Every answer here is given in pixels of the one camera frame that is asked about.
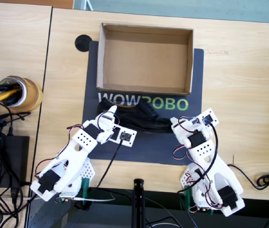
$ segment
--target open cardboard box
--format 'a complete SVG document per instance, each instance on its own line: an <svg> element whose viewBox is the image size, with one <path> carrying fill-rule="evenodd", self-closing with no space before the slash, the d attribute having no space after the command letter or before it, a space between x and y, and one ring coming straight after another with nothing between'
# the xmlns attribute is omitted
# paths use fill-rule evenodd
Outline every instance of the open cardboard box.
<svg viewBox="0 0 269 228"><path fill-rule="evenodd" d="M100 90L188 95L192 89L193 29L101 25Z"/></svg>

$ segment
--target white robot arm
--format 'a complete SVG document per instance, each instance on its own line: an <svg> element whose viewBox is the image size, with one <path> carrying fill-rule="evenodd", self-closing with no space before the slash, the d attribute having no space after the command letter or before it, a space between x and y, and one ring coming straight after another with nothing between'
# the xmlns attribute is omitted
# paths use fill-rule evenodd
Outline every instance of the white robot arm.
<svg viewBox="0 0 269 228"><path fill-rule="evenodd" d="M112 141L119 144L122 140L122 145L131 147L136 131L115 124L116 109L114 105L94 120L79 125L80 129L67 146L38 174L38 180L30 186L31 190L44 201L49 201L57 193L61 193L60 197L63 198L74 198L81 188L82 179L92 180L94 177L88 155L98 142L104 144ZM89 134L86 132L88 127L91 129Z"/></svg>
<svg viewBox="0 0 269 228"><path fill-rule="evenodd" d="M181 184L186 188L203 175L214 159L216 148L211 140L210 124L216 126L219 120L212 109L208 109L191 120L171 118L171 122L179 143L192 157L192 163L181 177ZM244 207L242 193L243 188L235 174L218 155L207 175L192 188L198 209L219 209L225 216Z"/></svg>

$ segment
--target power cord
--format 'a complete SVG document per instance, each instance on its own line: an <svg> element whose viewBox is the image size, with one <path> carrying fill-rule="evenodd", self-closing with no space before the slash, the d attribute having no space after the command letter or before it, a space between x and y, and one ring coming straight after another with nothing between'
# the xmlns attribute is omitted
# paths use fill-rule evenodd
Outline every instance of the power cord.
<svg viewBox="0 0 269 228"><path fill-rule="evenodd" d="M120 143L119 143L119 145L118 145L118 147L117 147L117 149L116 149L116 151L115 151L115 153L114 153L114 155L113 155L113 157L112 157L109 165L107 166L107 169L106 169L105 173L103 174L103 176L102 176L100 182L97 184L96 188L100 187L103 179L105 178L106 174L108 173L108 171L110 169L110 166L112 165L112 163L113 163L113 161L114 161L114 159L115 159L115 157L116 157L116 155L117 155L117 153L118 153L118 151L119 151L119 149L120 149L120 147L122 145L122 142L123 142L123 139L121 139L121 141L120 141Z"/></svg>
<svg viewBox="0 0 269 228"><path fill-rule="evenodd" d="M230 167L234 167L235 169L239 170L246 179L248 179L248 181L251 183L251 185L257 189L257 190L264 190L265 188L267 188L269 186L269 174L263 175L261 177L259 177L256 181L257 186L251 181L251 179L240 169L238 168L236 165L233 164L228 164L228 166Z"/></svg>
<svg viewBox="0 0 269 228"><path fill-rule="evenodd" d="M9 133L8 136L12 136L13 135L13 121L17 120L17 119L21 119L24 120L25 116L28 116L30 113L19 113L19 114L12 114L10 109L1 104L1 106L5 107L8 110L8 114L4 114L4 115L0 115L0 173L1 170L5 170L6 173L8 174L9 177L9 185L8 187L3 191L0 192L0 207L2 209L2 212L0 214L2 215L9 215L9 217L3 221L3 223L1 224L1 227L3 227L11 218L15 218L16 219L16 225L15 227L18 226L19 224L19 217L18 214L36 197L32 197L27 204L25 204L23 206L23 192L21 189L21 184L18 180L17 175L14 173L14 171L11 169L11 167L7 164L7 161L4 159L3 154L2 154L2 144L1 144L1 137L3 136L2 134L2 129L7 125L10 124L9 127ZM10 117L10 121L5 121L4 119ZM15 181L17 183L17 187L16 188L12 188L11 189L11 183L12 180ZM11 209L6 201L2 198L3 194L5 194L8 190L10 189L11 191L11 197L12 197L12 204L13 204L13 209ZM19 201L19 205L17 206L17 198L18 195L20 194L20 201Z"/></svg>

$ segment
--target wooden desk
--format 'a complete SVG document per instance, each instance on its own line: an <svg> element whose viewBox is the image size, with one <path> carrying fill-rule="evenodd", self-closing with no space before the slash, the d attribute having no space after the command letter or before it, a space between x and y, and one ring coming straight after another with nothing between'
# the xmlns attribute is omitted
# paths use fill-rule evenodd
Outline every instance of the wooden desk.
<svg viewBox="0 0 269 228"><path fill-rule="evenodd" d="M51 6L0 3L0 80L16 75L43 85L51 10ZM25 121L13 123L14 135L30 136L27 181L31 179L38 117L39 109ZM26 197L29 188L24 187L23 192ZM19 215L19 227L24 227L25 217L26 210L23 210ZM15 219L11 219L5 227L14 225Z"/></svg>
<svg viewBox="0 0 269 228"><path fill-rule="evenodd" d="M98 40L101 22L195 29L195 47L205 51L202 110L211 107L220 120L220 156L226 163L234 160L254 180L269 173L269 24L68 9L53 9L35 164L63 148L67 126L82 122L88 53L79 52L74 41L81 34ZM108 163L92 160L93 186ZM184 170L114 161L101 186L131 189L133 179L142 178L146 190L176 192ZM244 187L242 197L269 200L269 188L257 191L235 173Z"/></svg>

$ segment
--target floor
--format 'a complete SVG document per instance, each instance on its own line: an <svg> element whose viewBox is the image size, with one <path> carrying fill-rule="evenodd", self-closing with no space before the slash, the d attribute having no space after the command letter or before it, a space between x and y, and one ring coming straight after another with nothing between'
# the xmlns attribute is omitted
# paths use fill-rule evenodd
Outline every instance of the floor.
<svg viewBox="0 0 269 228"><path fill-rule="evenodd" d="M84 0L0 0L83 9ZM269 23L269 0L90 0L95 11Z"/></svg>

